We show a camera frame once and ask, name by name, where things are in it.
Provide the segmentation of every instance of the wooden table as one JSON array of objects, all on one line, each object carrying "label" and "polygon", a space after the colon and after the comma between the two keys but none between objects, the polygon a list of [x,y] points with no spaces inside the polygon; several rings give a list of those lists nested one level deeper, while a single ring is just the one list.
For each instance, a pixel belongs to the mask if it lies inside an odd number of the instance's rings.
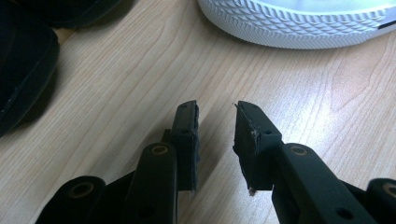
[{"label": "wooden table", "polygon": [[128,174],[189,100],[200,106],[199,189],[179,194],[179,223],[278,222],[271,192],[248,195],[232,151],[239,100],[346,182],[396,178],[396,33],[350,48],[273,49],[222,32],[197,1],[124,0],[59,34],[52,81],[0,139],[2,223],[35,222],[74,177]]}]

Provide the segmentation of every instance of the wood grain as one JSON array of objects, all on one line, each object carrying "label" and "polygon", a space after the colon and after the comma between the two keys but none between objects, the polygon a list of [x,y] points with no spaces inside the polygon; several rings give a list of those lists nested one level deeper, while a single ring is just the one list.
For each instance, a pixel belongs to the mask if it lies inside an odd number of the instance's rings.
[{"label": "wood grain", "polygon": [[396,179],[396,33],[350,48],[273,49],[225,34],[181,0],[125,0],[68,32],[43,96],[0,139],[1,223],[35,222],[74,177],[109,183],[131,172],[189,100],[200,106],[199,190],[179,194],[179,223],[278,222],[270,192],[248,196],[232,151],[239,100],[346,182]]}]

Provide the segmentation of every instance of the black object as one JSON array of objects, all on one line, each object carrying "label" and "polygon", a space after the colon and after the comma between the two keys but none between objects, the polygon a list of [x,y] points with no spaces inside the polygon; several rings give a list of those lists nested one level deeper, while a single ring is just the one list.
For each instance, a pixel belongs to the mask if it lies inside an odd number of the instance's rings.
[{"label": "black object", "polygon": [[198,106],[177,108],[172,130],[147,146],[134,172],[106,185],[94,176],[64,184],[37,223],[176,223],[177,191],[196,190]]},{"label": "black object", "polygon": [[0,0],[0,136],[38,98],[59,54],[55,33],[17,4]]},{"label": "black object", "polygon": [[76,28],[97,21],[120,0],[17,0],[49,26]]},{"label": "black object", "polygon": [[273,190],[281,223],[396,223],[396,181],[375,179],[367,191],[340,181],[314,150],[284,144],[262,110],[239,102],[234,137],[251,193]]}]

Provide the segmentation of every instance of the circular hole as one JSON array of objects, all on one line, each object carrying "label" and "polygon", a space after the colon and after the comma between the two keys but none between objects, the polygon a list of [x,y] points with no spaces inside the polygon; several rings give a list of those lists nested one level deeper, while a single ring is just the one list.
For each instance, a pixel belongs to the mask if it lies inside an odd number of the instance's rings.
[{"label": "circular hole", "polygon": [[391,183],[386,183],[384,184],[384,191],[392,196],[393,198],[396,198],[396,185],[391,184]]},{"label": "circular hole", "polygon": [[139,216],[141,217],[153,217],[155,215],[155,207],[146,205],[139,209]]},{"label": "circular hole", "polygon": [[158,146],[158,147],[154,147],[151,152],[154,155],[162,155],[165,154],[166,152],[168,152],[168,148],[167,147],[163,147],[163,146]]},{"label": "circular hole", "polygon": [[344,219],[352,219],[353,218],[353,214],[345,208],[337,208],[335,211],[339,217],[342,217]]},{"label": "circular hole", "polygon": [[304,156],[304,155],[308,154],[308,151],[302,147],[292,147],[290,150],[294,154],[299,155],[299,156]]},{"label": "circular hole", "polygon": [[83,182],[75,185],[69,191],[70,198],[82,198],[87,196],[93,191],[93,183],[91,182]]}]

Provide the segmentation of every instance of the white object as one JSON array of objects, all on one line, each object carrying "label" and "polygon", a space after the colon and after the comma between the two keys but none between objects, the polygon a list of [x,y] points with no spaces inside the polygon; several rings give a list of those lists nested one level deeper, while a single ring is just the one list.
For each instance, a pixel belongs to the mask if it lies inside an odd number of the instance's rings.
[{"label": "white object", "polygon": [[396,0],[199,0],[227,33],[287,49],[356,45],[396,29]]}]

